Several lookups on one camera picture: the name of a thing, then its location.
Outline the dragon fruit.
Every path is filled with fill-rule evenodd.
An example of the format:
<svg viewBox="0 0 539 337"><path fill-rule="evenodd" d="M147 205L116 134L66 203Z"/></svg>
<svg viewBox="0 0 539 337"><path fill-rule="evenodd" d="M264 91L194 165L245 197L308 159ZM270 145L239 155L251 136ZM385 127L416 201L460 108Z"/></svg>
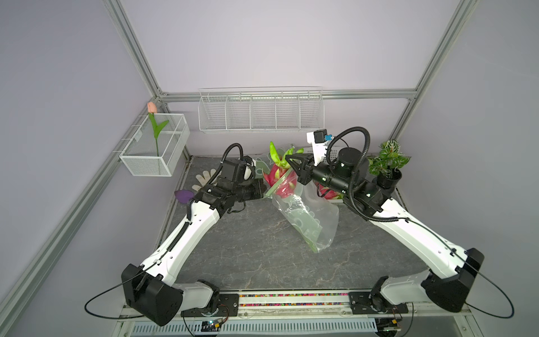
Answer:
<svg viewBox="0 0 539 337"><path fill-rule="evenodd" d="M275 144L269 143L269 156L273 161L273 166L269 174L264 174L264 179L271 188L275 188L275 194L281 198L286 198L294 194L297 185L297 175L286 161L289 155L303 154L304 149L298 150L295 147L289 148L283 154L279 154Z"/></svg>

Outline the zip-top bag green print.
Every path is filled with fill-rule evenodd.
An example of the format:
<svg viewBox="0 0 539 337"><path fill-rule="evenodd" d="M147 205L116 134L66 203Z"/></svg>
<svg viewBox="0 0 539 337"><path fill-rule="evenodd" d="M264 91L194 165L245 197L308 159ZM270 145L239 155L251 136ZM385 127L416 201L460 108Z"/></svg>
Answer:
<svg viewBox="0 0 539 337"><path fill-rule="evenodd" d="M301 234L315 253L325 250L334 241L339 222L336 204L320 197L317 186L310 182L302 185L297 175L288 170L281 178L269 183L266 198Z"/></svg>
<svg viewBox="0 0 539 337"><path fill-rule="evenodd" d="M269 174L274 165L269 153L254 154L253 160L255 162L255 177L263 178L265 174Z"/></svg>

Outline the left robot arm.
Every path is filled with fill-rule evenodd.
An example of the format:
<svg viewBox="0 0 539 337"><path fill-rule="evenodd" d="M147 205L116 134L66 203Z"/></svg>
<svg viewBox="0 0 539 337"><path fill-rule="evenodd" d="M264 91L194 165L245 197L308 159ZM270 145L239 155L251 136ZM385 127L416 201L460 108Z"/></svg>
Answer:
<svg viewBox="0 0 539 337"><path fill-rule="evenodd" d="M216 173L187 203L186 214L172 233L140 265L128 265L119 287L126 304L160 327L179 312L200 310L217 313L220 289L204 280L179 283L178 275L205 234L236 203L262 199L266 187L255 176L255 160L239 143L227 147Z"/></svg>

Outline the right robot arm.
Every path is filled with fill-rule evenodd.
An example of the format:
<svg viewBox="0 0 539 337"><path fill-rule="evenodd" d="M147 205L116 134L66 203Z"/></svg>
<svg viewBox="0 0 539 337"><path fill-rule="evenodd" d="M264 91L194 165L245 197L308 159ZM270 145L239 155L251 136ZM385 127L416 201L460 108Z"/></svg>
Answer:
<svg viewBox="0 0 539 337"><path fill-rule="evenodd" d="M394 183L373 182L360 176L371 144L370 133L353 126L337 136L325 129L308 133L311 153L290 153L286 162L302 185L315 182L339 192L345 205L364 220L386 231L427 266L405 277L381 277L372 288L367 304L384 313L403 303L430 302L443 310L459 313L478 276L484 255L463 249L439 236L392 198Z"/></svg>

